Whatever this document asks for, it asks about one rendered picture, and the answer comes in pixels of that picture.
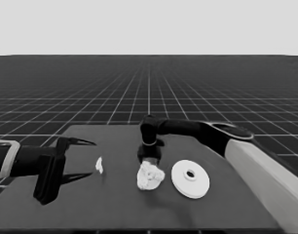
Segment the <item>large thick white disc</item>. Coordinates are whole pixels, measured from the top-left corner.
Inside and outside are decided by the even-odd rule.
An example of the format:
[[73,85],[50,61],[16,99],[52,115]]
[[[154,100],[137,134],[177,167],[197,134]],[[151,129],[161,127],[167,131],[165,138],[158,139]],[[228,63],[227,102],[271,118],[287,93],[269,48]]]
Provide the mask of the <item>large thick white disc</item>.
[[201,199],[210,188],[209,175],[196,162],[180,160],[171,168],[171,181],[174,187],[190,199]]

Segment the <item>small white T-shaped piece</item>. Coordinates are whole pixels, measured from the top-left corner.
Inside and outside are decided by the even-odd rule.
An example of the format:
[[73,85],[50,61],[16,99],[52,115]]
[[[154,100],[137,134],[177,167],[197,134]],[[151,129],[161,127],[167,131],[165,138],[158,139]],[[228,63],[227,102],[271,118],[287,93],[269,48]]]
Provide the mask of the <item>small white T-shaped piece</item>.
[[100,156],[96,163],[95,163],[95,169],[102,175],[103,173],[103,166],[102,166],[102,157]]

